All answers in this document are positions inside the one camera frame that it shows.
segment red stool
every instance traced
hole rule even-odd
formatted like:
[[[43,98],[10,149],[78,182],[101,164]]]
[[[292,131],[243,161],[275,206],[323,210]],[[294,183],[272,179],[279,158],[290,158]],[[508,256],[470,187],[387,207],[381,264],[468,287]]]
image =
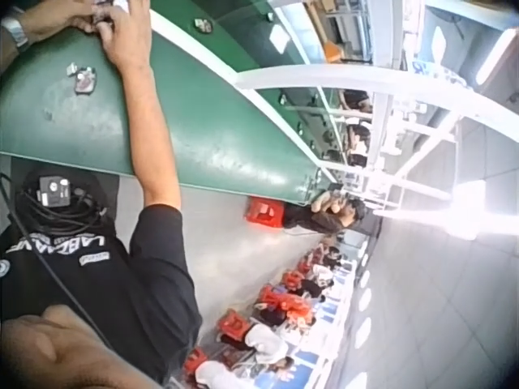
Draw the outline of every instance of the red stool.
[[[274,229],[283,228],[285,205],[281,201],[251,197],[251,205],[245,219]]]
[[[196,369],[204,362],[207,362],[207,360],[207,355],[204,354],[200,347],[193,348],[193,351],[187,356],[187,360],[184,363],[184,373],[188,377],[195,375]]]
[[[273,286],[267,284],[259,292],[258,300],[269,306],[277,306],[279,303],[279,293],[274,292]]]
[[[288,289],[288,290],[298,290],[301,288],[301,281],[304,278],[304,275],[301,274],[299,271],[286,271],[285,274],[283,274],[283,277],[281,278],[281,283]]]
[[[241,342],[252,324],[235,310],[228,310],[224,317],[218,321],[218,330],[238,342]]]

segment white shirt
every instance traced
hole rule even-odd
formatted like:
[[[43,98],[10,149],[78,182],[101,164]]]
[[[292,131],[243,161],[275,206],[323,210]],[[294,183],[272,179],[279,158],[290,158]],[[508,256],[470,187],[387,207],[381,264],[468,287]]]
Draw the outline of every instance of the white shirt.
[[[209,389],[252,389],[246,381],[236,377],[222,363],[206,361],[195,372],[197,383]]]
[[[323,265],[314,265],[312,272],[318,280],[329,281],[333,279],[333,271]]]
[[[264,324],[255,324],[245,336],[245,344],[256,349],[256,362],[271,365],[286,357],[289,345]]]

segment green panel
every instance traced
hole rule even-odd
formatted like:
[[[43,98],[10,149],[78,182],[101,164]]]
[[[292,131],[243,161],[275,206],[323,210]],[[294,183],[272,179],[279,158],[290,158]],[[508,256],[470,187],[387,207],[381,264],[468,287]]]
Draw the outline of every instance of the green panel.
[[[268,22],[265,15],[272,12],[272,8],[264,0],[152,0],[152,6],[156,12],[191,34],[236,71],[304,63],[292,41],[283,54],[279,54],[270,42],[273,23]],[[214,26],[213,33],[198,33],[193,25],[194,18],[210,19]],[[317,89],[272,89],[261,90],[259,94],[277,109],[294,130],[301,122],[303,140],[308,145],[313,142],[314,153],[321,156],[323,151],[329,149],[323,142],[324,132],[332,129],[328,119],[287,111],[278,103],[282,93],[287,95],[290,105],[308,105],[312,97],[317,95]],[[317,106],[322,107],[322,102],[317,101]]]
[[[70,62],[94,66],[98,85],[76,96]],[[304,201],[315,166],[255,106],[160,36],[152,65],[182,184]],[[6,74],[2,152],[131,174],[121,84],[98,40],[64,32],[35,46]]]

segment black shirt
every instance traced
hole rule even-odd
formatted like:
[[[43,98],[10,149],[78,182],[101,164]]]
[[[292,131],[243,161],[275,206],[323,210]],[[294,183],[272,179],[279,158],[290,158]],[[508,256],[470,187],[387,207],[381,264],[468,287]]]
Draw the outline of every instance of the black shirt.
[[[292,229],[297,225],[317,233],[338,233],[344,229],[339,217],[331,210],[313,212],[309,206],[303,207],[286,203],[283,214],[283,228]]]
[[[0,238],[0,265],[9,265],[7,273],[0,272],[2,321],[39,315],[55,304],[68,305],[79,314],[28,243],[21,239],[6,245],[8,234],[9,230]],[[159,383],[182,366],[197,340],[201,317],[177,209],[146,207],[139,215],[129,254],[114,234],[32,237],[35,250],[121,357]]]

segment wristwatch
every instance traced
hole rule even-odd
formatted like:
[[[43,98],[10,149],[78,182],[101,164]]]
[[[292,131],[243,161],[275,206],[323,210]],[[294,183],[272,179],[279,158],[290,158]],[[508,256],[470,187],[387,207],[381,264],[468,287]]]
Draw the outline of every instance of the wristwatch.
[[[12,16],[6,16],[0,21],[0,26],[4,27],[12,36],[19,53],[28,49],[30,46],[29,39],[27,38],[27,35],[25,35],[24,28],[17,19]]]

